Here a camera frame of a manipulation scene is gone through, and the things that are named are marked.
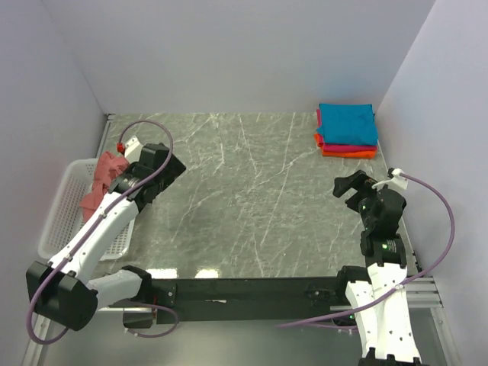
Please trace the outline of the salmon pink t shirt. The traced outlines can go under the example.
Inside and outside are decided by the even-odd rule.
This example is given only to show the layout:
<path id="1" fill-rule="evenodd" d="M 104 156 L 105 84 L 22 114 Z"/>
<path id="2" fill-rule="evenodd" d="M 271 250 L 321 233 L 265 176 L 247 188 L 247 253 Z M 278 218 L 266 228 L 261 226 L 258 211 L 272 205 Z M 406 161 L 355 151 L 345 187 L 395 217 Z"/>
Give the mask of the salmon pink t shirt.
<path id="1" fill-rule="evenodd" d="M 83 197 L 79 204 L 85 222 L 98 209 L 112 181 L 122 174 L 129 164 L 123 156 L 116 156 L 108 151 L 101 154 L 95 167 L 91 191 Z"/>

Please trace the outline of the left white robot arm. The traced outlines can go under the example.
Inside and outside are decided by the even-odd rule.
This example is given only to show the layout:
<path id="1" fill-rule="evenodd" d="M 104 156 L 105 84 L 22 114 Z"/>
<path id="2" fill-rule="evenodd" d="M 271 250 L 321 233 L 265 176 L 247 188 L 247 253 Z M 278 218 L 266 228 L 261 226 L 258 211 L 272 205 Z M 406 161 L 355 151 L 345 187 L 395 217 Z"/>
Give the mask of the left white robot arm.
<path id="1" fill-rule="evenodd" d="M 78 331 L 95 311 L 120 300 L 141 307 L 153 298 L 152 277 L 126 266 L 93 278 L 101 257 L 119 233 L 184 171 L 185 165 L 163 143 L 145 145 L 137 161 L 111 183 L 97 210 L 72 240 L 46 264 L 26 273 L 30 315 L 38 314 Z"/>

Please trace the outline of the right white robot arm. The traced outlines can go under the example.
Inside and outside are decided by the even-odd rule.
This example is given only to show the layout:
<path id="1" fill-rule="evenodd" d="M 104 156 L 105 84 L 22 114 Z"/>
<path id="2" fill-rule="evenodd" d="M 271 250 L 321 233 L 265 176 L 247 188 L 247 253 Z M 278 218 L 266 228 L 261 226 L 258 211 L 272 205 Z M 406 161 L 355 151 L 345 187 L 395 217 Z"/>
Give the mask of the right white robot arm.
<path id="1" fill-rule="evenodd" d="M 355 193 L 346 206 L 358 213 L 364 229 L 360 248 L 364 268 L 344 267 L 338 274 L 335 297 L 351 304 L 361 338 L 360 365 L 421 365 L 411 327 L 407 292 L 406 249 L 398 234 L 406 207 L 399 193 L 406 179 L 392 175 L 376 181 L 362 170 L 336 178 L 333 194 Z"/>

